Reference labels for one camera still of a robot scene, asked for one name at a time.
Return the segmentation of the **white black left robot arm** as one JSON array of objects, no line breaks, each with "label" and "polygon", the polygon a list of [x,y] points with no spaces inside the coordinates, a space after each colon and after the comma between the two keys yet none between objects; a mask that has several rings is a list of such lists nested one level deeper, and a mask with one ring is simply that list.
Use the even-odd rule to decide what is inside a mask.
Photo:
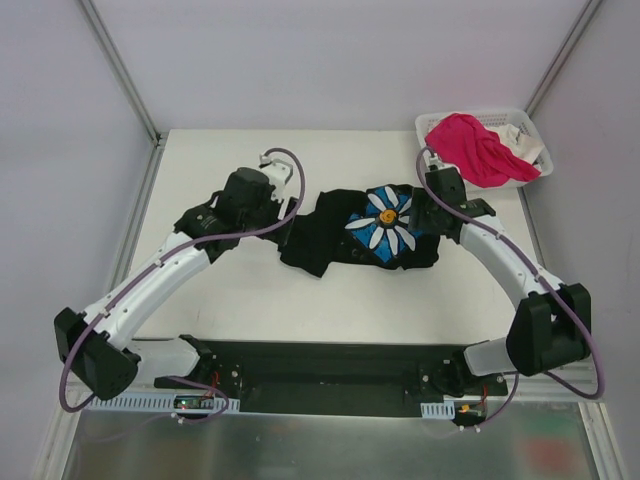
[{"label": "white black left robot arm", "polygon": [[54,332],[63,374],[75,375],[100,400],[118,396],[136,379],[177,376],[188,388],[204,387],[212,367],[194,340],[144,346],[135,336],[176,290],[241,239],[284,241],[298,205],[285,195],[292,176],[292,165],[281,160],[238,168],[222,190],[187,209],[154,254],[111,292],[80,312],[61,310]]}]

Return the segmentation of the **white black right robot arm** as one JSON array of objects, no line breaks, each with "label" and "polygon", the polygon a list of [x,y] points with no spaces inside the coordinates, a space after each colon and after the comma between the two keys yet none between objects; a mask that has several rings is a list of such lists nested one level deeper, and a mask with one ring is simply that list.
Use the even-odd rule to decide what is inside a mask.
[{"label": "white black right robot arm", "polygon": [[418,170],[409,227],[446,237],[473,255],[507,294],[515,314],[507,334],[454,353],[444,378],[461,394],[473,394],[490,375],[547,374],[592,353],[591,297],[544,271],[506,232],[483,199],[468,199],[454,168]]}]

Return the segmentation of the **black daisy print t-shirt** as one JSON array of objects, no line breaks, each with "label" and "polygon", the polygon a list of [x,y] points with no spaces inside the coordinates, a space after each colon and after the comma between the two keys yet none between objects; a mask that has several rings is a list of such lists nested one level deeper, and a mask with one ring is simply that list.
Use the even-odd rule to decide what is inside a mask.
[{"label": "black daisy print t-shirt", "polygon": [[386,270],[432,267],[439,259],[440,237],[409,228],[412,193],[408,184],[320,193],[314,210],[293,222],[280,260],[317,278],[331,263]]}]

